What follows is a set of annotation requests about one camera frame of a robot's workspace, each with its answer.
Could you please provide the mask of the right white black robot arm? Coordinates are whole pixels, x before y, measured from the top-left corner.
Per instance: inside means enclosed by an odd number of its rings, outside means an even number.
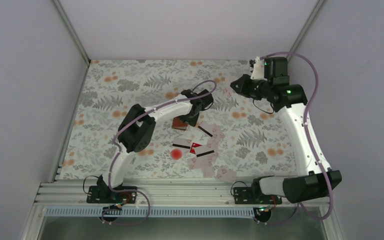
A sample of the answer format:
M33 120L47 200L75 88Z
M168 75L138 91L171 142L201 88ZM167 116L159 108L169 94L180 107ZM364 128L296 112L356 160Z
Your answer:
M290 203L329 197L342 181L339 170L332 170L318 143L309 116L309 101L303 87L291 84L285 57L256 57L250 61L252 72L230 86L240 96L267 100L281 118L291 141L297 175L265 176L251 185L251 198L258 204L270 196L286 198Z

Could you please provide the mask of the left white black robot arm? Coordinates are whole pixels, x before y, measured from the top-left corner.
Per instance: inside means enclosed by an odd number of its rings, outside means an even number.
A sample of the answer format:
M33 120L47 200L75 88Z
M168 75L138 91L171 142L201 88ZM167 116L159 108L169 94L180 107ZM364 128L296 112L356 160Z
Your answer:
M211 91L204 89L195 93L187 89L176 98L157 106L133 105L112 140L118 152L114 155L108 172L102 174L96 182L98 198L111 203L119 197L118 186L123 184L129 164L136 153L150 144L158 123L179 118L182 123L194 127L200 112L209 108L213 102Z

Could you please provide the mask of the brown leather card holder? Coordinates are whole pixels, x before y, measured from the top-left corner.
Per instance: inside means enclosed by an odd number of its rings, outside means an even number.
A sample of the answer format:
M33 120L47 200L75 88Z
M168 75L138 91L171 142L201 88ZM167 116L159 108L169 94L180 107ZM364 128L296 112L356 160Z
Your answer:
M174 130L186 131L188 128L188 123L181 121L179 118L174 118L172 121L172 126Z

